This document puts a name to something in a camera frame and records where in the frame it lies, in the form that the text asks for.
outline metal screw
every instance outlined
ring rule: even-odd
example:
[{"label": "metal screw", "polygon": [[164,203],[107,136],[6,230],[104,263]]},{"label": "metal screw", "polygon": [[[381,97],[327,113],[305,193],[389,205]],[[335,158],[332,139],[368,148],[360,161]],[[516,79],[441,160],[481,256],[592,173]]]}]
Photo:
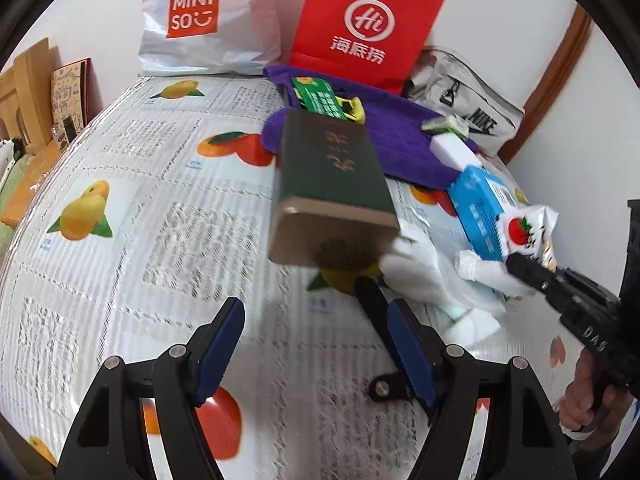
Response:
[{"label": "metal screw", "polygon": [[169,348],[169,355],[173,358],[182,357],[187,353],[187,347],[185,345],[173,345]]},{"label": "metal screw", "polygon": [[529,366],[529,362],[524,357],[514,357],[513,358],[513,366],[515,366],[518,370],[524,370],[527,366]]},{"label": "metal screw", "polygon": [[104,361],[104,367],[107,368],[107,370],[113,370],[119,364],[120,364],[120,358],[117,355],[112,355],[111,357],[107,357]]},{"label": "metal screw", "polygon": [[389,394],[389,384],[386,381],[378,381],[376,383],[376,393],[380,397],[386,397]]},{"label": "metal screw", "polygon": [[465,351],[462,349],[462,346],[449,345],[447,346],[447,354],[451,357],[462,357],[465,354]]}]

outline purple towel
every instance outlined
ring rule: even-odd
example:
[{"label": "purple towel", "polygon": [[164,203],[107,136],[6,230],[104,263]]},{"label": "purple towel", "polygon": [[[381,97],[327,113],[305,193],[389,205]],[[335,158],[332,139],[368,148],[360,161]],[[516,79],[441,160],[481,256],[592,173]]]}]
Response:
[{"label": "purple towel", "polygon": [[[429,149],[430,138],[420,131],[423,121],[439,116],[436,112],[385,90],[310,70],[275,65],[265,68],[264,75],[276,85],[286,87],[289,102],[296,108],[300,108],[300,104],[293,91],[292,77],[319,77],[328,81],[335,91],[342,91],[350,98],[359,97],[367,115],[369,136],[387,176],[431,189],[447,189],[460,175],[459,171],[440,163]],[[277,111],[265,123],[262,145],[269,152],[279,150],[284,118],[292,109]],[[477,148],[473,141],[468,145],[473,150]]]}]

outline blue box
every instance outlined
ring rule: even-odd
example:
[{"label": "blue box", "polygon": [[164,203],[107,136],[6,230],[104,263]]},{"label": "blue box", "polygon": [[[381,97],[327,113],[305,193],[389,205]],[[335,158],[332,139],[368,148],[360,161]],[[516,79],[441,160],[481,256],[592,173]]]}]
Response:
[{"label": "blue box", "polygon": [[449,187],[466,236],[483,260],[502,260],[495,221],[507,208],[518,203],[498,177],[469,166]]}]

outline green package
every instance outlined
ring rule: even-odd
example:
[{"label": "green package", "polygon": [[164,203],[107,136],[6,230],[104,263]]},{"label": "green package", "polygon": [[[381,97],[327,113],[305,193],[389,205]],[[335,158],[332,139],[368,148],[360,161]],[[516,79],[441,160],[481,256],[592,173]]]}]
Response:
[{"label": "green package", "polygon": [[294,77],[292,81],[296,94],[308,111],[336,119],[347,119],[327,81],[317,77]]}]

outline white eraser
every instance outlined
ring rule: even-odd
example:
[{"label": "white eraser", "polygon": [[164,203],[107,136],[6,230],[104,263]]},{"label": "white eraser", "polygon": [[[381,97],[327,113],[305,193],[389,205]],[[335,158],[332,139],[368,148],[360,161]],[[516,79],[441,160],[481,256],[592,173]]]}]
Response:
[{"label": "white eraser", "polygon": [[482,168],[482,162],[454,133],[439,134],[431,138],[431,153],[445,166],[465,171],[467,166]]}]

